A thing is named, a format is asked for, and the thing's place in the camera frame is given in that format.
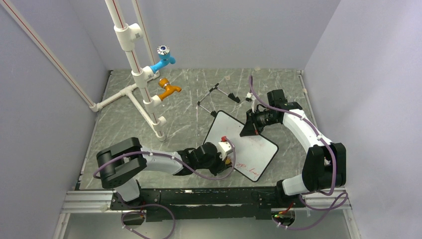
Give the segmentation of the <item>small black-framed whiteboard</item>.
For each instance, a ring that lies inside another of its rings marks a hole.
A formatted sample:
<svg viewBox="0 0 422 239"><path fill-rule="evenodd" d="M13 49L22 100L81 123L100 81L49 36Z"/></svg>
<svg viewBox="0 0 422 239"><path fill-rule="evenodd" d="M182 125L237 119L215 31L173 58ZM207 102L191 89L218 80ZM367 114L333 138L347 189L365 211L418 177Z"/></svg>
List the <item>small black-framed whiteboard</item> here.
<svg viewBox="0 0 422 239"><path fill-rule="evenodd" d="M276 143L261 135L240 137L243 127L242 122L224 111L219 111L204 142L217 146L221 138L226 136L233 146L233 153L227 157L232 160L236 156L234 169L250 181L257 182L279 148Z"/></svg>

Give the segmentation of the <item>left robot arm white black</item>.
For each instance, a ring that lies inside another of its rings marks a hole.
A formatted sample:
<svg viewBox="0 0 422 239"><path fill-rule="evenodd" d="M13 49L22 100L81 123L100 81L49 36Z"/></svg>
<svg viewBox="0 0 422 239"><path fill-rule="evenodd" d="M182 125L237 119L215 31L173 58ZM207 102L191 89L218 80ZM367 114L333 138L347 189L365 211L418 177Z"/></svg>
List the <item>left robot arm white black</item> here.
<svg viewBox="0 0 422 239"><path fill-rule="evenodd" d="M164 152L144 147L136 137L128 138L97 153L98 168L93 173L104 189L115 190L130 209L142 205L140 184L134 179L141 171L164 172L173 176L196 174L213 181L218 174L234 170L234 145L226 137L213 144L206 142L197 148Z"/></svg>

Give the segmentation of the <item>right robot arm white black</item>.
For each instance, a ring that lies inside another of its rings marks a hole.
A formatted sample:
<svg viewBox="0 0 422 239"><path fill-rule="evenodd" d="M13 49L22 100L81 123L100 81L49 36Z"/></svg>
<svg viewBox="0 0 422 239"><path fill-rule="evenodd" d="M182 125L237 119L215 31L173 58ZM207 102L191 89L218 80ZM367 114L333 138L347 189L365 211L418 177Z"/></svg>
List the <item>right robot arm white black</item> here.
<svg viewBox="0 0 422 239"><path fill-rule="evenodd" d="M279 123L293 133L307 153L301 174L277 183L277 191L274 193L277 205L289 205L294 195L298 194L324 189L328 189L331 194L335 187L345 184L345 146L325 137L297 102L287 101L283 90L268 92L268 104L256 104L258 99L252 91L247 93L245 99L252 103L252 107L246 112L241 137L260 135L264 127Z"/></svg>

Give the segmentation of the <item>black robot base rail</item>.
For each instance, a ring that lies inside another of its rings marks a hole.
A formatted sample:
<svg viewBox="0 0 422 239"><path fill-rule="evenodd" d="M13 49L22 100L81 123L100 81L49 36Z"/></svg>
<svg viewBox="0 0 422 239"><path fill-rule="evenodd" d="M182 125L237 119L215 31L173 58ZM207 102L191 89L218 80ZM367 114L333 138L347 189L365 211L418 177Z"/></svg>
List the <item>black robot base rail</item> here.
<svg viewBox="0 0 422 239"><path fill-rule="evenodd" d="M269 220L277 210L303 209L298 196L280 199L275 187L141 189L140 198L123 203L112 195L113 211L142 210L147 222L175 218Z"/></svg>

